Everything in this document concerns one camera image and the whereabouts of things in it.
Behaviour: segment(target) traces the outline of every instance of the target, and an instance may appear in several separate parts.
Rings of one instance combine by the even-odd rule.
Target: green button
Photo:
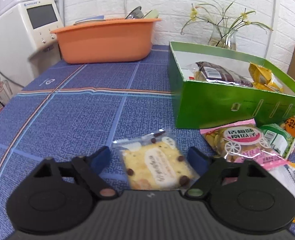
[[[192,188],[188,190],[188,195],[191,197],[200,197],[203,195],[203,191],[199,188]]]

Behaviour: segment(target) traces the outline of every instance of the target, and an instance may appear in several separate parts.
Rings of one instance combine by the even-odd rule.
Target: open cardboard box
[[[249,63],[272,70],[285,93],[190,80],[192,63],[208,61],[251,80]],[[176,127],[203,129],[255,118],[257,125],[280,123],[295,115],[295,81],[268,60],[207,45],[170,42],[169,79]]]

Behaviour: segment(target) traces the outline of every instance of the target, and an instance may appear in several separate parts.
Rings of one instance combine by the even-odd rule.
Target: gray ribbed surface
[[[202,202],[188,201],[177,191],[125,191],[100,202],[80,226],[52,236],[14,233],[9,240],[295,240],[288,231],[251,236],[219,224]]]

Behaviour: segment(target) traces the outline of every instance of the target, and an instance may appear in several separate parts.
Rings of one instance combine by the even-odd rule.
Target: yellow wrapper
[[[253,84],[256,88],[268,91],[275,91],[273,90],[273,88],[275,88],[277,90],[275,92],[283,92],[282,84],[277,80],[270,69],[250,63],[249,72],[254,83],[265,85],[263,88],[263,86],[256,86]]]

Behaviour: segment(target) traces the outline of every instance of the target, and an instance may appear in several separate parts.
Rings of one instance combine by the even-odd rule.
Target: glass vase
[[[235,39],[237,32],[237,30],[213,25],[213,32],[208,45],[237,50],[237,43]]]

